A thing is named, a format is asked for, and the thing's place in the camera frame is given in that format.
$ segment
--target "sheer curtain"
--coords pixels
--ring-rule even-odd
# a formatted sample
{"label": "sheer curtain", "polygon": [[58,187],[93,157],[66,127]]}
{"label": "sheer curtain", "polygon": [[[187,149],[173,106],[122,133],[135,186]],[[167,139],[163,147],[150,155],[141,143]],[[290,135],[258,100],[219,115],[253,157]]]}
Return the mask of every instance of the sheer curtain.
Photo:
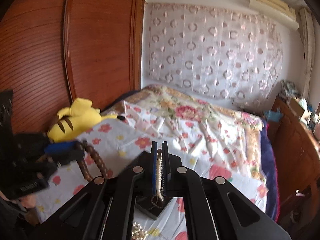
{"label": "sheer curtain", "polygon": [[149,76],[186,92],[257,109],[282,65],[281,37],[261,15],[148,3]]}

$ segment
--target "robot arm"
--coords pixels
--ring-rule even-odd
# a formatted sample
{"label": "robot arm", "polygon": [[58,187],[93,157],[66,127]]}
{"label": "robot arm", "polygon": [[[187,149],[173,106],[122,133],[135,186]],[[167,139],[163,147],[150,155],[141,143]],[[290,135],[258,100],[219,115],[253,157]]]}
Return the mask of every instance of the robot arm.
{"label": "robot arm", "polygon": [[160,195],[163,201],[183,197],[188,240],[290,239],[223,177],[209,180],[183,167],[178,156],[169,154],[166,142],[162,149],[153,142],[151,153],[143,152],[118,177],[96,177],[37,227],[30,239],[129,240],[134,236],[137,198],[161,202]]}

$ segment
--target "wardrobe door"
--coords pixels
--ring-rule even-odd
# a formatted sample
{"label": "wardrobe door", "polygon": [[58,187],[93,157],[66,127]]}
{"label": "wardrobe door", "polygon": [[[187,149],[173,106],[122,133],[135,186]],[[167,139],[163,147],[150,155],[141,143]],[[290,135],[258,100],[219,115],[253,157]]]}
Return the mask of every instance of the wardrobe door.
{"label": "wardrobe door", "polygon": [[136,0],[134,11],[133,88],[141,88],[141,56],[144,1]]}
{"label": "wardrobe door", "polygon": [[67,0],[64,52],[72,98],[104,108],[133,89],[136,0]]}
{"label": "wardrobe door", "polygon": [[13,89],[13,132],[46,131],[69,106],[65,0],[14,0],[0,22],[0,91]]}

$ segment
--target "stuffed animal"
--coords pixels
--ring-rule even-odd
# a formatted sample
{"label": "stuffed animal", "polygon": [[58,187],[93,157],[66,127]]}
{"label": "stuffed animal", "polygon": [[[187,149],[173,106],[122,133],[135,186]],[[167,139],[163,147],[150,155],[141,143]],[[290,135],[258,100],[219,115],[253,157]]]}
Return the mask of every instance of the stuffed animal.
{"label": "stuffed animal", "polygon": [[89,130],[105,119],[116,119],[117,114],[100,115],[100,110],[92,108],[92,101],[76,98],[71,107],[61,109],[48,137],[54,142],[69,141]]}

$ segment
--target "bed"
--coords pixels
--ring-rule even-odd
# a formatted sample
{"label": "bed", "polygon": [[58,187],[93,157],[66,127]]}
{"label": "bed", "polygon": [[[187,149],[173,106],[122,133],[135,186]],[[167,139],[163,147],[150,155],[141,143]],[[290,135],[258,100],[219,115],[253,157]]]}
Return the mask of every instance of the bed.
{"label": "bed", "polygon": [[[268,189],[261,169],[260,118],[155,85],[121,100],[104,114],[111,112],[126,118],[123,122],[107,119],[78,137],[99,152],[108,178],[117,176],[142,151],[150,151],[153,140],[165,140],[169,152],[180,156],[184,166],[205,178],[224,176],[266,211]],[[85,161],[92,176],[99,176],[88,154]],[[60,168],[50,187],[37,193],[40,222],[86,184],[76,163]],[[136,210],[134,221],[149,232],[149,239],[187,239],[182,198],[172,199],[158,220]]]}

